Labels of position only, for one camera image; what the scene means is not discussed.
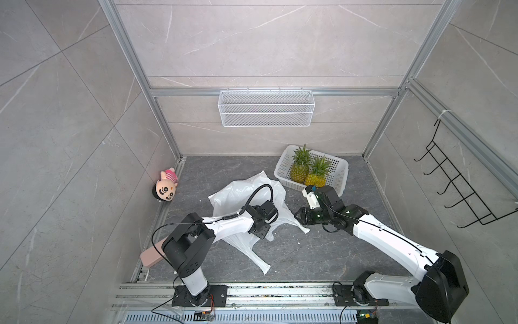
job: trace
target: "white wire basket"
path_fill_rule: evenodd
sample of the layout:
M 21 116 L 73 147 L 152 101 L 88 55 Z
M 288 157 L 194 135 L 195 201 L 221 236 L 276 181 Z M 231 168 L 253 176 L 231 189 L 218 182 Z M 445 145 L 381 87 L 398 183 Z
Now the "white wire basket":
M 314 108 L 309 90 L 224 90 L 218 100 L 224 127 L 309 126 Z
M 295 156 L 296 149 L 298 149 L 298 146 L 296 145 L 288 145 L 288 147 L 286 147 L 279 159 L 279 162 L 277 162 L 274 175 L 283 186 L 302 191 L 306 185 L 292 181 L 290 176 L 290 170 L 293 166 L 293 157 Z M 331 166 L 329 167 L 329 174 L 325 177 L 325 184 L 333 187 L 338 196 L 342 196 L 343 191 L 346 188 L 347 175 L 349 174 L 349 163 L 344 159 L 317 151 L 310 151 L 309 155 L 312 158 L 326 157 L 326 160 L 331 164 Z

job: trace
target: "black metal hook rack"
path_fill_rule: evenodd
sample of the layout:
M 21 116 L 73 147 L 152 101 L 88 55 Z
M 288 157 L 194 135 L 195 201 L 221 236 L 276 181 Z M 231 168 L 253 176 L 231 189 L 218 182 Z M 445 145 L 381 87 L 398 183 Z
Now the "black metal hook rack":
M 459 200 L 458 202 L 456 202 L 455 204 L 451 205 L 451 206 L 444 206 L 445 208 L 452 208 L 452 207 L 455 207 L 456 205 L 460 204 L 461 202 L 465 202 L 466 205 L 468 205 L 469 209 L 471 210 L 471 212 L 473 213 L 473 215 L 475 215 L 475 217 L 477 218 L 475 221 L 467 224 L 467 225 L 464 225 L 464 226 L 459 226 L 457 225 L 458 228 L 460 229 L 463 229 L 463 228 L 466 228 L 472 224 L 475 224 L 476 222 L 479 222 L 480 224 L 482 225 L 487 225 L 489 223 L 492 223 L 496 220 L 499 220 L 499 219 L 502 219 L 506 216 L 509 216 L 511 214 L 514 214 L 514 213 L 518 213 L 518 208 L 516 208 L 514 211 L 510 212 L 510 213 L 507 213 L 503 216 L 500 216 L 500 217 L 497 217 L 495 214 L 493 214 L 493 212 L 491 211 L 491 209 L 486 205 L 486 203 L 482 200 L 482 198 L 480 198 L 479 194 L 475 191 L 475 189 L 473 189 L 473 187 L 471 186 L 471 184 L 466 180 L 466 178 L 464 177 L 464 175 L 462 175 L 462 173 L 460 173 L 460 171 L 457 169 L 457 167 L 455 166 L 455 164 L 452 163 L 452 161 L 446 156 L 446 154 L 444 154 L 444 152 L 441 150 L 441 148 L 437 145 L 437 143 L 435 142 L 435 135 L 437 134 L 437 130 L 439 129 L 439 125 L 440 125 L 441 121 L 440 119 L 437 119 L 435 121 L 435 125 L 437 125 L 437 127 L 435 128 L 435 132 L 434 132 L 434 136 L 432 137 L 430 143 L 426 146 L 426 153 L 424 153 L 424 155 L 416 160 L 414 159 L 415 162 L 419 162 L 421 161 L 425 156 L 427 156 L 428 154 L 434 159 L 434 161 L 437 163 L 437 166 L 435 167 L 435 169 L 433 169 L 431 172 L 429 173 L 425 173 L 423 172 L 424 175 L 430 175 L 432 174 L 435 170 L 437 170 L 438 168 L 440 168 L 444 174 L 446 175 L 446 177 L 448 178 L 448 184 L 446 185 L 446 188 L 442 191 L 442 192 L 439 192 L 437 191 L 438 194 L 444 194 L 446 192 L 446 190 L 448 189 L 448 187 L 450 185 L 453 185 L 453 187 L 455 188 L 455 190 L 457 191 L 457 193 L 459 195 L 461 195 L 462 199 Z M 442 160 L 441 162 L 439 162 L 437 160 L 437 158 L 432 154 L 431 150 L 433 148 L 437 148 L 441 154 L 444 156 L 444 160 Z M 445 170 L 444 168 L 442 167 L 444 165 L 445 162 L 449 162 L 449 164 L 455 169 L 456 171 L 456 175 L 455 176 L 450 176 Z M 471 190 L 471 193 L 468 194 L 467 196 L 464 196 L 462 195 L 461 191 L 458 189 L 457 185 L 453 182 L 454 180 L 456 179 L 459 179 L 459 181 L 463 180 L 469 187 L 469 189 Z M 473 210 L 473 207 L 470 205 L 470 202 L 467 200 L 468 198 L 477 198 L 478 200 L 480 200 L 480 202 L 485 206 L 485 208 L 488 210 L 488 214 L 483 216 L 483 217 L 479 217 L 477 215 L 477 213 L 475 213 L 475 211 Z

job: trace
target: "plastic bag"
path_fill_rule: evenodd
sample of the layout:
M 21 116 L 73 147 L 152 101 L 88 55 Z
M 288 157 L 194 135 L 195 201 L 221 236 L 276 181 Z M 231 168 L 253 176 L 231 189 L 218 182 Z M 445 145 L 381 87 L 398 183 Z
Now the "plastic bag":
M 268 178 L 264 171 L 254 175 L 246 180 L 232 181 L 225 188 L 209 196 L 210 203 L 214 207 L 212 213 L 213 217 L 220 217 L 222 215 L 235 213 L 238 209 L 243 207 L 247 199 L 254 192 L 254 190 L 263 184 L 269 184 L 274 189 L 274 205 L 279 211 L 279 217 L 271 224 L 266 239 L 274 240 L 273 232 L 281 224 L 287 223 L 299 227 L 304 233 L 309 232 L 309 229 L 300 225 L 295 219 L 292 212 L 286 206 L 284 199 L 286 198 L 286 190 L 280 182 Z M 270 199 L 270 190 L 268 188 L 261 189 L 252 199 L 250 205 L 262 205 L 266 200 Z M 270 270 L 270 265 L 263 261 L 252 251 L 254 244 L 259 241 L 259 237 L 250 233 L 238 233 L 227 236 L 223 239 L 225 242 L 234 246 L 247 257 L 249 257 L 255 264 L 257 264 L 264 274 Z

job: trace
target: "vent grille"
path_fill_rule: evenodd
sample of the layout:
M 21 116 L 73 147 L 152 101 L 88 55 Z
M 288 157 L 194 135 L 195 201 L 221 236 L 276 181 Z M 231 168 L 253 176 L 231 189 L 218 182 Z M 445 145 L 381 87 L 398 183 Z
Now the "vent grille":
M 281 309 L 281 310 L 216 310 L 216 318 L 210 324 L 241 323 L 339 323 L 341 309 Z M 160 311 L 175 317 L 185 324 L 207 323 L 195 316 L 195 311 L 184 311 L 183 315 L 173 315 L 168 311 Z M 162 324 L 175 323 L 173 319 L 153 314 L 150 311 L 130 311 L 124 324 Z M 356 323 L 356 311 L 346 309 L 342 313 L 342 323 Z

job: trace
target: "pineapple crown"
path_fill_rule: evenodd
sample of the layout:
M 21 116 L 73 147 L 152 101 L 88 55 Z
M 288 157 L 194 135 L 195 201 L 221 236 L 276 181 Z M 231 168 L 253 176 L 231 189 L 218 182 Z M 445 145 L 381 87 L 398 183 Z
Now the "pineapple crown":
M 331 164 L 326 160 L 325 157 L 314 157 L 313 163 L 311 164 L 312 174 L 316 174 L 318 176 L 326 176 L 329 174 L 329 167 Z
M 306 144 L 304 144 L 302 148 L 299 146 L 298 149 L 295 150 L 295 156 L 293 157 L 295 164 L 308 165 L 311 161 L 309 152 L 311 152 L 311 150 L 306 149 Z

